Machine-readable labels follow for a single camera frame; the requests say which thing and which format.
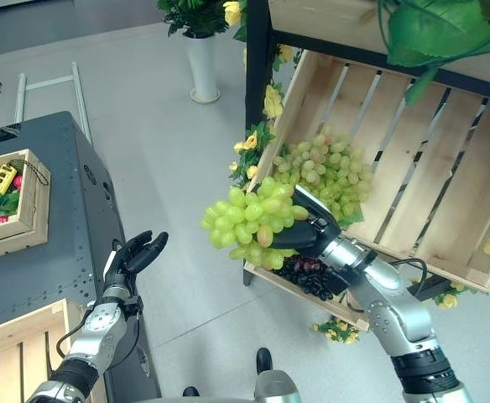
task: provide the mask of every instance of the bunch of green grapes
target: bunch of green grapes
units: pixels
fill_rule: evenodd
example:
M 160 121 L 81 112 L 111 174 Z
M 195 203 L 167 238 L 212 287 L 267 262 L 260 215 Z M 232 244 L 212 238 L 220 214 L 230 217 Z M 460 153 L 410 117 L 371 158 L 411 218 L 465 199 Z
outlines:
M 218 249 L 237 243 L 231 259 L 246 259 L 255 266 L 279 270 L 291 249 L 270 249 L 273 235 L 305 220 L 304 207 L 292 204 L 294 186 L 275 182 L 268 176 L 257 191 L 243 192 L 231 187 L 228 200 L 219 200 L 206 209 L 201 226 L 210 231 L 210 241 Z
M 318 134 L 309 141 L 287 144 L 276 157 L 274 179 L 301 185 L 331 211 L 337 221 L 360 211 L 368 199 L 372 167 L 362 162 L 364 151 L 351 146 L 347 135 Z

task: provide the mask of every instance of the gray table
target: gray table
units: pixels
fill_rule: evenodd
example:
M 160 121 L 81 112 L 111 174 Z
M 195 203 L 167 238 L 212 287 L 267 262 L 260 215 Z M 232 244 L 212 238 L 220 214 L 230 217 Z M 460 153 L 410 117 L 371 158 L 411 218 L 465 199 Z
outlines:
M 123 241 L 111 179 L 69 113 L 0 129 L 0 154 L 20 149 L 31 149 L 51 173 L 49 241 L 0 257 L 0 324 L 63 298 L 96 299 L 112 241 Z M 117 359 L 134 340 L 128 325 Z M 143 332 L 136 352 L 106 374 L 111 403 L 160 397 L 154 371 L 145 373 L 146 345 Z

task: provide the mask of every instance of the potted plant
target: potted plant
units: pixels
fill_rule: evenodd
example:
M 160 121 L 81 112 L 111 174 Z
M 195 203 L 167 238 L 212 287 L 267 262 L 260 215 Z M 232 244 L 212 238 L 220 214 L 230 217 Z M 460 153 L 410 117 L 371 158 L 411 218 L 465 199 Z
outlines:
M 199 103 L 214 102 L 220 95 L 215 81 L 215 34 L 228 28 L 223 3 L 224 0 L 158 0 L 158 7 L 166 12 L 169 36 L 178 29 L 185 30 L 195 83 L 190 95 Z

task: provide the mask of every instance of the red fruit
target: red fruit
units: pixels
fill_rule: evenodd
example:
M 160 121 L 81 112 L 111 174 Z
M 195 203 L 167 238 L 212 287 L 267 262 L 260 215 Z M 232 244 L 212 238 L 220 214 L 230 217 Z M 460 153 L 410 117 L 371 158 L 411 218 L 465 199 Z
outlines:
M 23 175 L 17 175 L 15 178 L 13 178 L 13 187 L 18 189 L 19 191 L 21 190 L 21 182 L 23 180 Z
M 0 224 L 7 222 L 8 221 L 8 216 L 0 216 Z

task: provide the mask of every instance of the black metal frame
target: black metal frame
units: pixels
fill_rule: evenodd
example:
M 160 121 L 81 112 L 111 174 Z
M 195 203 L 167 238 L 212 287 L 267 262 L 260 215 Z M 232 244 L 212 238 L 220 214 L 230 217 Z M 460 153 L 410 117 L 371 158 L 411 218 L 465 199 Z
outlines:
M 288 44 L 296 48 L 314 50 L 326 55 L 333 55 L 342 59 L 353 60 L 359 63 L 375 65 L 378 69 L 388 69 L 410 76 L 420 76 L 425 68 L 406 68 L 390 65 L 387 56 L 370 50 L 363 50 L 344 44 L 314 39 L 304 35 L 274 30 L 269 14 L 268 0 L 254 0 L 248 2 L 247 18 L 247 87 L 245 95 L 246 128 L 258 124 L 263 120 L 263 99 L 265 87 L 271 80 L 273 73 L 273 60 L 276 44 Z M 470 76 L 452 71 L 439 70 L 435 81 L 446 86 L 453 86 L 469 92 L 490 97 L 490 82 L 479 80 Z M 253 274 L 243 270 L 243 284 L 250 285 Z M 426 281 L 425 298 L 433 298 L 448 290 L 450 281 L 433 276 L 428 285 Z

